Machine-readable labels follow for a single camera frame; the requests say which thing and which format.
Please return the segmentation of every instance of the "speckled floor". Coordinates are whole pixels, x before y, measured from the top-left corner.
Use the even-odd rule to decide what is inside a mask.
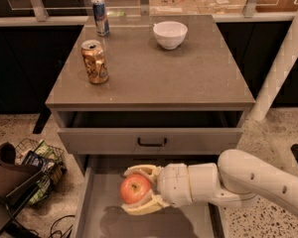
[[[37,119],[38,115],[0,115],[0,144],[8,141],[17,145],[24,138],[43,138],[48,144],[63,149],[53,116],[40,135],[32,134]],[[298,144],[298,108],[278,108],[271,109],[261,122],[247,119],[237,148],[298,176],[298,165],[290,150],[293,144]],[[38,209],[23,209],[17,218],[44,238],[50,236],[54,221],[76,211],[83,177],[71,155],[66,155],[66,161],[68,172],[45,204]],[[227,221],[224,230],[229,238],[298,237],[298,219],[262,197],[255,207],[226,209],[224,216]],[[65,219],[56,229],[65,231],[73,223],[73,219]]]

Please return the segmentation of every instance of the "blue can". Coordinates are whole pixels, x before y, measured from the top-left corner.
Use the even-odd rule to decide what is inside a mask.
[[[105,0],[91,0],[91,3],[97,34],[99,36],[106,36],[109,34],[109,24],[105,8]]]

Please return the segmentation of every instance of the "drawer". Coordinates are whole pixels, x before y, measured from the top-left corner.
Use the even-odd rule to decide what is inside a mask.
[[[62,128],[71,154],[200,155],[235,148],[240,128]]]
[[[125,213],[120,207],[121,174],[135,164],[126,156],[90,157],[71,237],[225,237],[223,210],[204,202],[143,216]],[[159,160],[151,164],[160,165]]]

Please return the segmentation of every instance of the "soda can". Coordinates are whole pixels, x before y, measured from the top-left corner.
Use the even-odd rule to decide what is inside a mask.
[[[89,82],[106,82],[108,80],[108,71],[100,42],[97,40],[85,41],[81,45],[81,54]]]
[[[91,3],[97,34],[99,36],[106,36],[109,34],[109,24],[105,8],[105,0],[91,0]]]

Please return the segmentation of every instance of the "white bowl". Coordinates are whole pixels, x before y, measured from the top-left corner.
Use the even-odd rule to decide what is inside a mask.
[[[153,32],[157,42],[164,49],[173,50],[185,40],[188,28],[179,22],[164,21],[155,24]]]

